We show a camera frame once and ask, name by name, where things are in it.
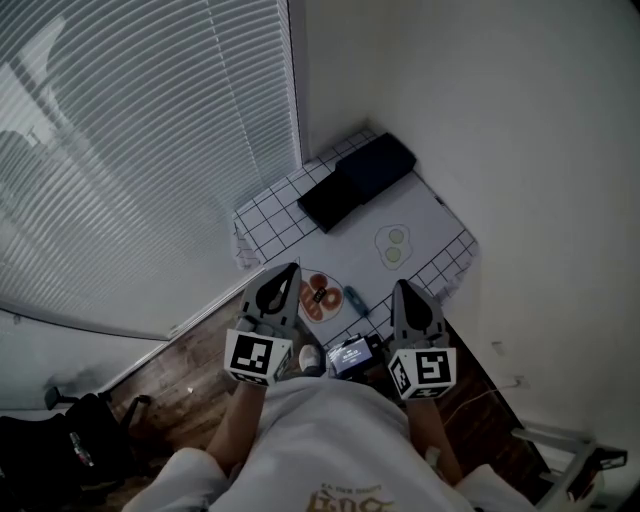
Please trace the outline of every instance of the window blinds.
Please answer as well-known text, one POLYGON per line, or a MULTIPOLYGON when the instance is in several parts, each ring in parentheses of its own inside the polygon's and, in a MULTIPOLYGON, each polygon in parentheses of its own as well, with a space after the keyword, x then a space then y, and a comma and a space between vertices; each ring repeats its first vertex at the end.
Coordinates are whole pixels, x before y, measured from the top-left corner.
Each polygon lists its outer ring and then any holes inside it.
POLYGON ((241 279, 300 163, 286 0, 14 0, 0 57, 0 307, 162 338, 241 279))

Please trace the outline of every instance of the black case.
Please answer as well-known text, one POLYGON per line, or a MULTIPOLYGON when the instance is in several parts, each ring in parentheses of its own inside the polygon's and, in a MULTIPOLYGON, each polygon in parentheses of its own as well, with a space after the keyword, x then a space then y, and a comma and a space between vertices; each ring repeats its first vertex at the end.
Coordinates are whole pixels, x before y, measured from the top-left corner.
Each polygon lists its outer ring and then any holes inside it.
POLYGON ((336 163, 335 171, 298 199, 300 209, 327 233, 349 212, 409 173, 416 158, 389 133, 336 163))

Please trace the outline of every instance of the chair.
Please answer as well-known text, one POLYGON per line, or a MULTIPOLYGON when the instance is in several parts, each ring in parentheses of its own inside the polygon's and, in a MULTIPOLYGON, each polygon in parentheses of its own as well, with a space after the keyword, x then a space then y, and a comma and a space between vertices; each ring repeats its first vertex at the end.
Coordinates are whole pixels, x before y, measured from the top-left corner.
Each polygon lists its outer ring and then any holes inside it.
POLYGON ((21 509, 35 511, 81 496, 101 502, 126 478, 140 474, 128 428, 138 403, 151 399, 136 397, 120 424, 106 403, 109 399, 108 394, 69 398, 53 388, 45 396, 47 407, 71 403, 66 414, 43 421, 0 417, 0 474, 5 493, 10 493, 7 498, 0 495, 0 503, 12 500, 21 509))
POLYGON ((562 471, 541 473, 540 478, 553 485, 536 504, 541 512, 582 512, 589 509, 602 490, 602 471, 627 463, 627 451, 598 444, 582 432, 523 421, 524 429, 515 428, 511 435, 559 453, 570 454, 562 471))

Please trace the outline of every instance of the drawing on tablecloth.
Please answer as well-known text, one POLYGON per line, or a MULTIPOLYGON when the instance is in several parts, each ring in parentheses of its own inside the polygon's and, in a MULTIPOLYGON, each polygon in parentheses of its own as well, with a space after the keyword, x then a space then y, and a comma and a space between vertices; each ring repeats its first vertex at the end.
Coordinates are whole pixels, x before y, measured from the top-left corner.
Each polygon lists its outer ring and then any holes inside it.
POLYGON ((409 235, 409 228, 403 224, 383 226, 376 233, 374 243, 382 264, 389 270, 398 270, 411 257, 409 235))
POLYGON ((313 323, 326 322, 336 316, 344 302, 342 285, 319 270, 302 268, 300 305, 313 323))
MULTIPOLYGON (((423 265, 409 281, 420 286, 432 295, 441 305, 451 297, 460 286, 464 274, 471 266, 474 256, 478 253, 478 243, 471 234, 464 230, 456 236, 442 251, 423 265)), ((391 318, 391 295, 382 299, 378 304, 371 306, 368 321, 375 327, 380 338, 387 339, 393 335, 391 318)), ((332 347, 339 341, 347 339, 355 332, 358 319, 352 325, 340 331, 331 340, 323 343, 325 347, 332 347)))

